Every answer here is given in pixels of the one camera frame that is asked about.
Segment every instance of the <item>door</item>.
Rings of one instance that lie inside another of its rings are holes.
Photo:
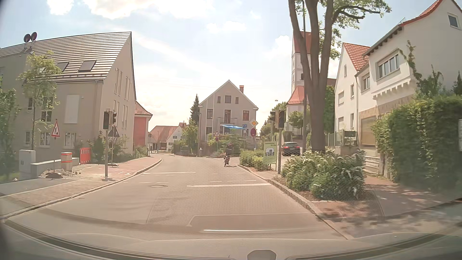
[[[225,124],[231,124],[231,109],[225,109]]]

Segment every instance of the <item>road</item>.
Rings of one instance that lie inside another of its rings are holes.
[[[73,240],[344,239],[276,187],[223,159],[163,155],[148,172],[9,220]]]

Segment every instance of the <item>windshield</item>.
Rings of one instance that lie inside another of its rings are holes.
[[[5,225],[182,257],[137,245],[450,234],[459,4],[0,1]]]

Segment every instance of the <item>sky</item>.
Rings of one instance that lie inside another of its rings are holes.
[[[341,40],[371,46],[433,2],[387,0],[391,13],[367,14],[359,30],[341,30]],[[227,80],[244,85],[259,107],[258,129],[291,95],[286,0],[0,0],[0,48],[34,31],[37,39],[131,31],[137,100],[153,114],[149,130],[187,122],[196,94],[202,101]],[[330,61],[329,77],[338,64]]]

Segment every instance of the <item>green sign board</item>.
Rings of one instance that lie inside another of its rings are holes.
[[[265,154],[263,155],[263,164],[275,164],[278,144],[277,142],[265,142],[263,149]]]

